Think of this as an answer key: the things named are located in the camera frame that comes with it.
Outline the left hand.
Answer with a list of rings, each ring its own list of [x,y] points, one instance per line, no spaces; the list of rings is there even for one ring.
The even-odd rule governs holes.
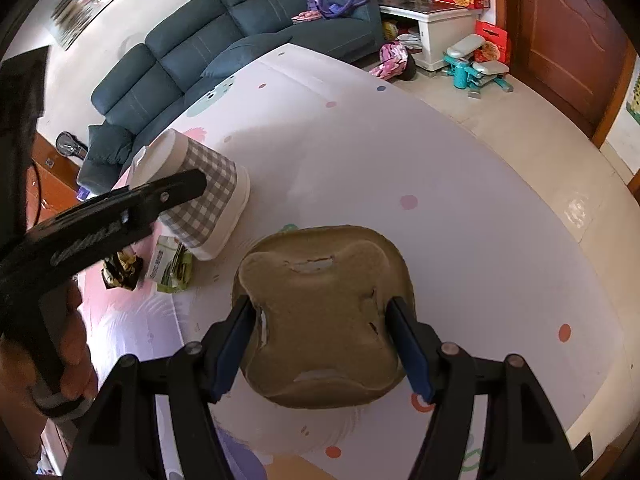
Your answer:
[[[84,321],[77,311],[81,292],[74,281],[66,285],[67,312],[58,355],[65,363],[61,392],[67,399],[92,399],[98,391],[96,370],[91,363]],[[1,338],[1,420],[23,454],[34,454],[47,419],[35,406],[30,387],[37,371],[28,352],[19,344]]]

